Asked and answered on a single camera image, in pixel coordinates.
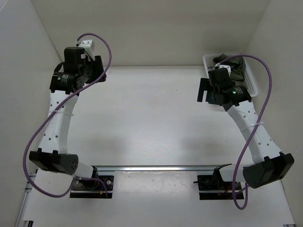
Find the olive green shorts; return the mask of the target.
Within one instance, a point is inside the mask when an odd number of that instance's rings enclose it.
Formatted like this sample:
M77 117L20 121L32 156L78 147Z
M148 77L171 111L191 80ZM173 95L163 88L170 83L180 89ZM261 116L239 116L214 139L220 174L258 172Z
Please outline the olive green shorts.
M230 60L224 61L223 64L230 66L231 80L236 82L244 82L246 63L243 57L233 57Z

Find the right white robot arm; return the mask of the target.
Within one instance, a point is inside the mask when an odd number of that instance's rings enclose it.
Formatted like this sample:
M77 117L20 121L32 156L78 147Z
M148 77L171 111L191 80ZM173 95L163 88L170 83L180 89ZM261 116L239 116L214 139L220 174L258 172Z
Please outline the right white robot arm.
M243 85L236 85L227 68L214 67L208 79L200 80L199 102L208 91L215 103L222 106L235 121L248 143L253 164L239 168L237 181L251 188L281 180L294 164L292 154L284 154L258 121L252 98Z

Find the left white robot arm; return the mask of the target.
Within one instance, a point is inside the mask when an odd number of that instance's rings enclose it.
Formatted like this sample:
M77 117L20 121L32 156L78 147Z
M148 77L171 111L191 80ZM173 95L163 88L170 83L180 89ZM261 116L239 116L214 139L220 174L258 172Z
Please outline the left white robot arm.
M38 149L29 153L29 160L40 169L83 177L82 182L88 189L98 186L99 177L92 166L81 163L76 154L68 153L67 138L78 100L76 92L97 79L103 71L102 59L94 55L90 45L79 44L64 49L64 62L55 68L49 87L49 113L54 116L46 124Z

